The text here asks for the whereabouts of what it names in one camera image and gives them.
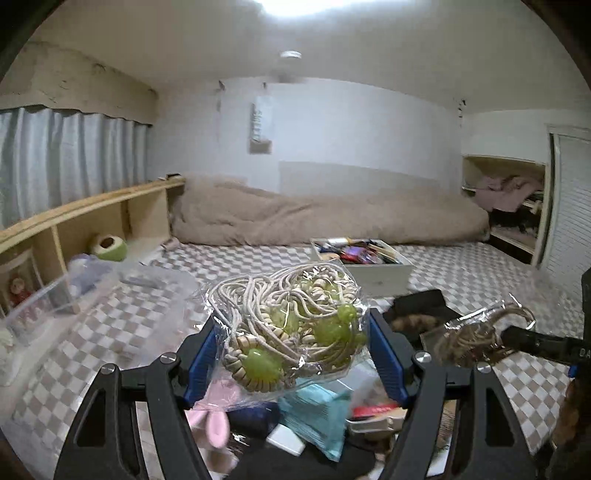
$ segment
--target curtain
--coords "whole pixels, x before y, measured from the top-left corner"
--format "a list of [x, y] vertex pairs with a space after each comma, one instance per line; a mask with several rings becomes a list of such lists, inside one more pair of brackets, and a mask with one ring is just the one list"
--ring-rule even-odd
[[145, 182], [147, 125], [101, 113], [0, 112], [0, 228]]

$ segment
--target storage box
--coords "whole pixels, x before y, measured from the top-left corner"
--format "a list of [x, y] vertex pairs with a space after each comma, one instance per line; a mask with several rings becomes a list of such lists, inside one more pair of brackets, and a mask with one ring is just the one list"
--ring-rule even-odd
[[[323, 244], [327, 240], [326, 238], [310, 240], [312, 244], [310, 256], [313, 260], [320, 260], [316, 243]], [[378, 241], [377, 244], [392, 252], [401, 264], [345, 265], [345, 267], [368, 297], [395, 297], [408, 293], [408, 279], [413, 271], [413, 263], [385, 242]]]

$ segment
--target bunny ear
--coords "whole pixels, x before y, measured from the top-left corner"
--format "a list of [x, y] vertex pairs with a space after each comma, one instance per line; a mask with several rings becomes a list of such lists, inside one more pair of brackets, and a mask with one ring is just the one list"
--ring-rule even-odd
[[224, 448], [230, 439], [230, 422], [224, 411], [211, 411], [205, 427], [207, 439], [212, 447]]
[[187, 421], [191, 430], [196, 429], [208, 413], [208, 410], [185, 411], [185, 415], [187, 416]]

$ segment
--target pink clothes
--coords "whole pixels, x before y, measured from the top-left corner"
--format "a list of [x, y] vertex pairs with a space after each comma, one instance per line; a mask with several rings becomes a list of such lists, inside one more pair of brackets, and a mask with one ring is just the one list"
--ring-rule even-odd
[[505, 179], [482, 177], [476, 185], [475, 200], [487, 212], [494, 209], [503, 212], [516, 212], [524, 200], [541, 190], [543, 185], [530, 177], [512, 176]]

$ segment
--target sliding door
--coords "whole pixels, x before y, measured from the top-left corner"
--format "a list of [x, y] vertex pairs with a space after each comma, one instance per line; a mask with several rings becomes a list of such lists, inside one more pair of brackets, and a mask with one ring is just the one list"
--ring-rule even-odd
[[581, 300], [581, 275], [591, 268], [591, 132], [551, 129], [554, 207], [542, 266]]

